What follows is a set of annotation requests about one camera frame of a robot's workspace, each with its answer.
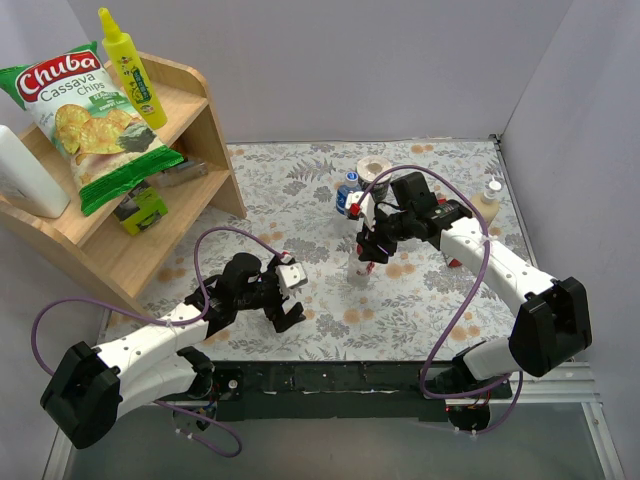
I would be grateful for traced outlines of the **red label cola bottle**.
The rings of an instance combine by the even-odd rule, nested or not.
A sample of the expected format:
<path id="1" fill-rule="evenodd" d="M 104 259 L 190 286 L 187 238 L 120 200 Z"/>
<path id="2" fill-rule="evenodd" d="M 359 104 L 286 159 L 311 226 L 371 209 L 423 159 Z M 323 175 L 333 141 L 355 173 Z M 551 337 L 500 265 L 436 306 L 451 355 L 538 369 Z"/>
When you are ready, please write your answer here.
<path id="1" fill-rule="evenodd" d="M 362 261 L 359 259 L 360 254 L 356 252 L 356 246 L 349 255 L 347 263 L 347 281 L 358 288 L 364 288 L 368 285 L 371 273 L 375 264 L 373 262 Z"/>

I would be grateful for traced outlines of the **blue label water bottle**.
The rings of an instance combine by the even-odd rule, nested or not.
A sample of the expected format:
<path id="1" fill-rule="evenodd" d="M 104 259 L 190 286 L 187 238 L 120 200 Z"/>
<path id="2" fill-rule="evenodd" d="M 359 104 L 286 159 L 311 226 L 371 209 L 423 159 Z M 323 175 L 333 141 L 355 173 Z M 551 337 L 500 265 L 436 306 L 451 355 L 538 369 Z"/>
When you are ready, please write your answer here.
<path id="1" fill-rule="evenodd" d="M 343 216 L 347 215 L 346 203 L 347 203 L 349 194 L 354 192 L 359 192 L 361 190 L 361 187 L 359 184 L 359 176 L 358 176 L 357 182 L 355 181 L 351 182 L 346 179 L 346 174 L 342 183 L 339 185 L 336 191 L 336 202 L 335 202 L 336 210 L 338 211 L 339 214 Z"/>

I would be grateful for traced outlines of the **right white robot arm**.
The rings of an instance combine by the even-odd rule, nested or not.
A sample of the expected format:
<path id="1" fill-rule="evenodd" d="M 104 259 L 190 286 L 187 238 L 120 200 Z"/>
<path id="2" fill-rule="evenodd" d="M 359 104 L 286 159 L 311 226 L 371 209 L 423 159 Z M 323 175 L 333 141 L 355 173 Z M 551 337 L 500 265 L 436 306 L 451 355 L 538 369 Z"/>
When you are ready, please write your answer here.
<path id="1" fill-rule="evenodd" d="M 480 212 L 463 196 L 439 201 L 425 180 L 430 170 L 413 165 L 402 170 L 403 176 L 391 183 L 398 208 L 393 214 L 380 209 L 370 190 L 347 197 L 346 214 L 363 221 L 356 237 L 360 260 L 385 264 L 399 242 L 427 242 L 475 274 L 473 292 L 486 285 L 515 317 L 510 335 L 461 351 L 433 379 L 422 372 L 424 396 L 479 396 L 512 373 L 540 378 L 591 346 L 587 291 L 581 282 L 559 280 L 492 238 Z"/>

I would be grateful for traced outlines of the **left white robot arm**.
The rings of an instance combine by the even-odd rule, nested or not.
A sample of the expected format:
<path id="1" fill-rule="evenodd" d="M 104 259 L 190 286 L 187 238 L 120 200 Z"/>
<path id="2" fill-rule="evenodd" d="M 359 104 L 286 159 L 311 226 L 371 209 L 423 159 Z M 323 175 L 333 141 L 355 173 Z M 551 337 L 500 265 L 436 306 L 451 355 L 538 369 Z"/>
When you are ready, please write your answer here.
<path id="1" fill-rule="evenodd" d="M 78 449 L 102 439 L 130 411 L 171 395 L 217 401 L 228 384 L 197 344 L 231 325 L 239 312 L 260 310 L 283 333 L 304 320 L 304 308 L 286 301 L 308 281 L 301 263 L 275 256 L 264 265 L 236 254 L 157 324 L 65 353 L 40 404 Z"/>

